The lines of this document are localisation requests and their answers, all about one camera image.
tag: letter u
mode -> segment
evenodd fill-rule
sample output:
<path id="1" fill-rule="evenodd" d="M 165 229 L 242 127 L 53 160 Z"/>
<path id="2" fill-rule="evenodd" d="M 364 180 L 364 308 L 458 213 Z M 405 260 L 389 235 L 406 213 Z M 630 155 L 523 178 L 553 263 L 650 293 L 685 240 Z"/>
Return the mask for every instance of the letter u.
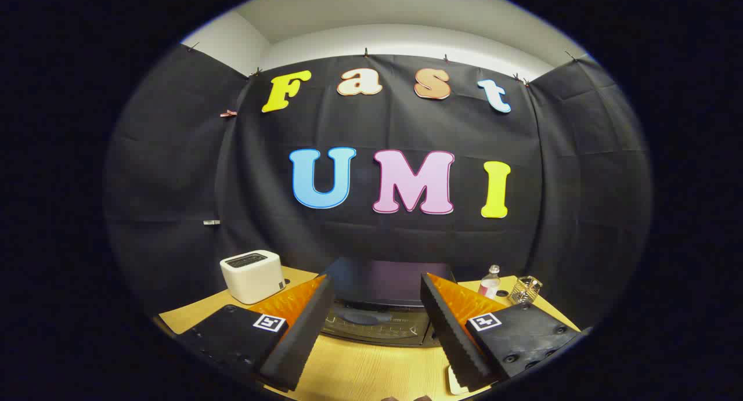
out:
<path id="1" fill-rule="evenodd" d="M 320 157 L 320 152 L 308 148 L 295 150 L 289 154 L 289 160 L 294 163 L 292 174 L 294 197 L 304 206 L 316 209 L 333 208 L 348 197 L 351 159 L 356 156 L 356 149 L 335 147 L 327 151 L 327 156 L 334 161 L 333 188 L 329 192 L 318 192 L 315 189 L 315 160 Z"/>

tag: foam pad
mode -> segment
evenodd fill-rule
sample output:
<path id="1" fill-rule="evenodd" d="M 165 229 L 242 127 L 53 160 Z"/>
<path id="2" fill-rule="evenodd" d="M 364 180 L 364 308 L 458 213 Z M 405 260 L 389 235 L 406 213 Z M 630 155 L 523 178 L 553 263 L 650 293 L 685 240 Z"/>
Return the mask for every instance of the foam pad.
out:
<path id="1" fill-rule="evenodd" d="M 420 277 L 420 300 L 436 330 L 457 382 L 470 391 L 493 383 L 496 380 L 493 367 L 462 330 L 428 274 L 424 273 Z"/>
<path id="2" fill-rule="evenodd" d="M 318 285 L 297 321 L 260 366 L 259 379 L 281 391 L 297 389 L 300 375 L 334 298 L 332 281 L 326 277 Z"/>

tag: blue letter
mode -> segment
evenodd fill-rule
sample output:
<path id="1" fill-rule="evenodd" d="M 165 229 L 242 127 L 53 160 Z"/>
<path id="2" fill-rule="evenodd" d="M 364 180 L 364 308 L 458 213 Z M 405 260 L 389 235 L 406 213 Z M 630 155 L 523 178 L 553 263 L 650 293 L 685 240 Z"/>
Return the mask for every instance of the blue letter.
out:
<path id="1" fill-rule="evenodd" d="M 356 149 L 335 147 L 327 152 L 327 156 L 335 162 L 333 189 L 330 192 L 318 192 L 315 190 L 315 160 L 320 157 L 320 152 L 313 148 L 305 148 L 295 150 L 289 155 L 289 160 L 294 163 L 292 178 L 294 197 L 302 205 L 317 209 L 333 208 L 348 197 L 351 159 L 356 156 Z"/>
<path id="2" fill-rule="evenodd" d="M 485 88 L 485 96 L 488 97 L 488 102 L 490 102 L 493 108 L 502 113 L 510 112 L 510 105 L 501 100 L 501 95 L 506 94 L 506 91 L 501 86 L 496 85 L 491 80 L 480 81 L 477 83 L 477 86 Z"/>

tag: ceiling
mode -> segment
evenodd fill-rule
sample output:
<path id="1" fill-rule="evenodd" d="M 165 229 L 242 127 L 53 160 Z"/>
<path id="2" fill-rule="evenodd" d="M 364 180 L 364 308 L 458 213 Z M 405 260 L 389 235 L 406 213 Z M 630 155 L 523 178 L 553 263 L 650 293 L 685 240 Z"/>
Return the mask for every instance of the ceiling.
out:
<path id="1" fill-rule="evenodd" d="M 552 66 L 586 52 L 507 0 L 250 0 L 236 9 L 269 42 L 331 28 L 414 24 L 493 39 Z"/>

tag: yellow letter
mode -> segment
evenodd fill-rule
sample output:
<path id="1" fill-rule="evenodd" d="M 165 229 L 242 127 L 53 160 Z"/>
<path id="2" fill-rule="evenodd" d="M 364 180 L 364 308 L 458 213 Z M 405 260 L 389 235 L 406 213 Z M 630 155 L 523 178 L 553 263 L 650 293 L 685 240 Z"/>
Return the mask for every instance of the yellow letter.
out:
<path id="1" fill-rule="evenodd" d="M 376 95 L 382 90 L 379 73 L 373 68 L 354 68 L 340 76 L 344 81 L 338 84 L 338 93 L 343 96 Z"/>
<path id="2" fill-rule="evenodd" d="M 289 75 L 276 76 L 271 80 L 273 87 L 271 88 L 271 94 L 268 95 L 268 102 L 263 105 L 262 112 L 270 113 L 271 111 L 283 110 L 289 105 L 289 101 L 285 99 L 286 95 L 294 97 L 297 92 L 300 91 L 300 81 L 309 81 L 312 74 L 309 70 L 298 71 L 297 73 L 290 73 Z"/>
<path id="3" fill-rule="evenodd" d="M 504 218 L 508 214 L 506 208 L 506 177 L 510 173 L 510 166 L 501 161 L 486 161 L 485 171 L 488 172 L 488 199 L 480 214 L 485 218 Z"/>

